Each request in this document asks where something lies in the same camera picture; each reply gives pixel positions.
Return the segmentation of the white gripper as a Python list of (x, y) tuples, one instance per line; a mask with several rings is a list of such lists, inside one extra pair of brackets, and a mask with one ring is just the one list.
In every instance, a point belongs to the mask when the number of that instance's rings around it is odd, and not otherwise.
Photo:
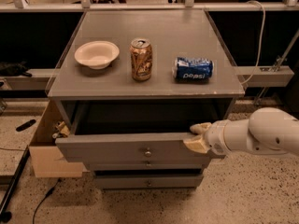
[(210, 150), (216, 155), (227, 155), (229, 148), (226, 146), (224, 141), (224, 129), (229, 123), (229, 120), (219, 120), (214, 123), (204, 122), (194, 124), (190, 127), (190, 131), (195, 134), (204, 134), (205, 139), (202, 135), (196, 135), (190, 139), (184, 139), (184, 145), (191, 151), (207, 154)]

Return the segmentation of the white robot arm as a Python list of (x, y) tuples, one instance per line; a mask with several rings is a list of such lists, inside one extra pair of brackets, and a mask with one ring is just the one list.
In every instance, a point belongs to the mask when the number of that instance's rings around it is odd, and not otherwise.
[(273, 107), (258, 109), (248, 119), (195, 124), (190, 130), (194, 137), (183, 143), (201, 154), (241, 151), (272, 157), (299, 155), (299, 120)]

